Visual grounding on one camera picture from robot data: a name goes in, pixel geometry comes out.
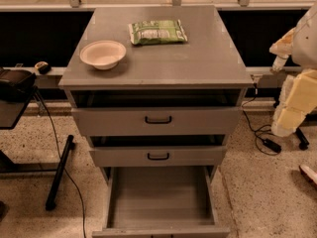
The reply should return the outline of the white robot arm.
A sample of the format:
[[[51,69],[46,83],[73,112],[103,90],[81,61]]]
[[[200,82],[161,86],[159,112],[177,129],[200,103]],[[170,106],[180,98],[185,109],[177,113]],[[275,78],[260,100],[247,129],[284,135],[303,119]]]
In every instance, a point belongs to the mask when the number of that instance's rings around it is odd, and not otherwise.
[[[271,73],[280,72],[288,58],[302,68],[297,76],[286,77],[273,114],[272,133],[286,137],[317,107],[317,4],[272,44],[269,51],[276,55]]]

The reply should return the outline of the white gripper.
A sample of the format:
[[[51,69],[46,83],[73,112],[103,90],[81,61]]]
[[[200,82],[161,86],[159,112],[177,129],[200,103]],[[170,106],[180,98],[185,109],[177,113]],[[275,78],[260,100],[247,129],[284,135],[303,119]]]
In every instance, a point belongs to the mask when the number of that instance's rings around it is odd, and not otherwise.
[[[292,53],[294,29],[289,30],[269,51],[279,57]],[[306,115],[317,107],[317,70],[304,69],[297,76],[288,75],[283,82],[271,124],[271,132],[286,137],[296,130]]]

